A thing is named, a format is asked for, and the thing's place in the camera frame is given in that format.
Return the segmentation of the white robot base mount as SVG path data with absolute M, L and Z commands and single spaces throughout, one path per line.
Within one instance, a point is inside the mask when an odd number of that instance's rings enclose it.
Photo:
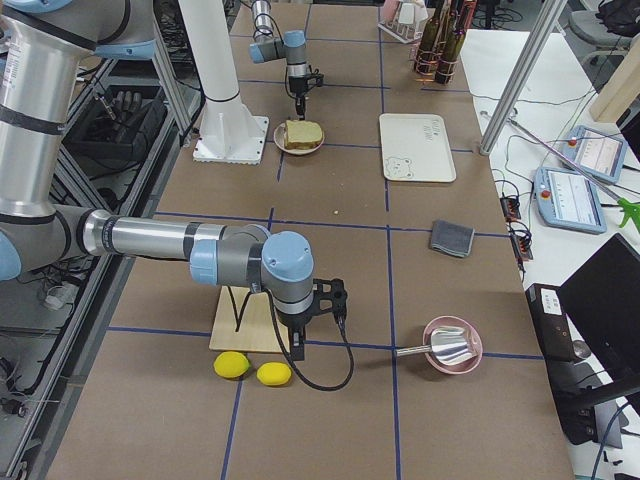
M 194 1 L 183 13 L 206 103 L 194 159 L 257 165 L 269 119 L 243 103 L 223 3 Z

